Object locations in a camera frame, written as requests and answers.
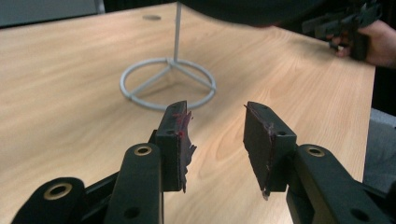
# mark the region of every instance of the gray pants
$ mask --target gray pants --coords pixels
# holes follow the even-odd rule
[[[372,109],[363,183],[388,192],[396,181],[396,117]]]

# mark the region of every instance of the metal stand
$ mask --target metal stand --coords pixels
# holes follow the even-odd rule
[[[179,42],[179,34],[180,34],[180,16],[181,16],[181,3],[177,2],[177,16],[176,16],[176,33],[175,33],[175,49],[174,49],[174,58],[156,58],[156,59],[148,59],[145,60],[143,62],[140,63],[136,63],[131,65],[130,67],[128,67],[121,76],[120,79],[120,89],[122,91],[122,93],[124,94],[125,97],[131,99],[133,102],[142,105],[144,107],[147,108],[151,108],[151,109],[155,109],[155,110],[165,110],[167,105],[158,105],[158,104],[154,104],[154,103],[150,103],[147,101],[144,101],[142,99],[140,99],[139,97],[137,97],[136,95],[141,92],[142,90],[144,90],[146,87],[148,87],[149,85],[151,85],[153,82],[155,82],[156,80],[158,80],[160,77],[165,76],[166,74],[168,74],[169,71],[171,71],[173,68],[176,68],[177,70],[179,70],[182,74],[191,77],[192,79],[194,79],[195,81],[207,86],[210,89],[209,94],[204,97],[202,100],[199,100],[197,102],[193,102],[189,105],[187,105],[188,109],[192,109],[198,106],[201,106],[203,104],[205,104],[206,102],[208,102],[210,99],[213,98],[213,96],[215,95],[215,91],[216,91],[216,81],[215,79],[212,77],[212,75],[210,75],[210,73],[204,69],[201,65],[196,64],[196,63],[192,63],[189,61],[185,61],[185,60],[180,60],[177,56],[178,56],[178,42]],[[125,88],[125,80],[126,78],[136,69],[149,65],[149,64],[153,64],[153,63],[167,63],[167,66],[158,74],[156,74],[155,76],[149,78],[146,82],[142,83],[140,86],[138,86],[137,88],[135,88],[132,91],[127,91]],[[183,66],[189,66],[192,68],[195,68],[196,70],[202,72],[208,80],[202,79],[198,76],[196,76],[193,72],[187,70],[186,68],[184,68]]]

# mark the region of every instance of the human hand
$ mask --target human hand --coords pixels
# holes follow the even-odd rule
[[[396,68],[396,31],[382,21],[360,28],[359,33],[369,36],[366,62],[377,66]],[[345,35],[334,37],[335,45],[347,44]],[[350,48],[345,47],[335,53],[338,57],[350,54]]]

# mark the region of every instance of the wood grain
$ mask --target wood grain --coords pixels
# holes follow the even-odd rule
[[[163,113],[126,100],[120,74],[173,56],[175,12],[171,4],[0,31],[0,223],[43,183],[74,176],[89,186],[119,170],[128,147],[148,141]],[[187,193],[165,193],[165,223],[291,223],[285,193],[266,202],[249,164],[242,143],[247,101],[272,107],[298,144],[326,147],[361,180],[372,66],[335,58],[311,38],[186,8],[179,57],[209,70],[218,90],[192,111],[190,138],[198,148]],[[136,71],[127,87],[159,70]],[[206,94],[174,72],[142,97],[171,104]]]

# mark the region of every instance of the circular stand base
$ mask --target circular stand base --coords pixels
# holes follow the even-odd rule
[[[143,84],[141,84],[140,86],[138,86],[134,90],[127,91],[126,88],[125,88],[125,80],[126,80],[126,78],[134,70],[136,70],[136,69],[138,69],[140,67],[143,67],[143,66],[154,64],[154,63],[167,63],[168,65],[160,73],[158,73],[157,75],[149,78],[146,82],[144,82]],[[207,77],[207,80],[196,76],[194,73],[192,73],[191,71],[187,70],[182,65],[195,68],[196,70],[198,70],[201,73],[203,73]],[[142,106],[150,108],[150,109],[164,111],[166,109],[167,105],[158,105],[158,104],[154,104],[154,103],[151,103],[151,102],[147,102],[147,101],[144,101],[144,100],[140,99],[136,95],[139,92],[141,92],[143,89],[148,87],[150,84],[155,82],[157,79],[159,79],[160,77],[166,75],[172,68],[176,68],[182,74],[184,74],[184,75],[186,75],[188,77],[191,77],[195,81],[207,86],[210,89],[209,94],[206,97],[204,97],[203,99],[201,99],[199,101],[196,101],[196,102],[193,102],[191,104],[187,104],[187,108],[188,109],[193,109],[193,108],[196,108],[198,106],[201,106],[201,105],[205,104],[206,102],[208,102],[210,99],[213,98],[213,96],[215,95],[215,92],[216,92],[216,81],[206,69],[204,69],[201,65],[196,64],[196,63],[192,63],[192,62],[185,61],[185,60],[177,60],[177,61],[175,61],[175,60],[170,59],[170,58],[148,59],[148,60],[145,60],[143,62],[136,63],[136,64],[133,64],[133,65],[129,66],[122,73],[122,76],[121,76],[121,79],[120,79],[120,89],[121,89],[121,91],[122,91],[122,93],[123,93],[123,95],[125,97],[127,97],[128,99],[130,99],[133,102],[137,103],[138,105],[142,105]]]

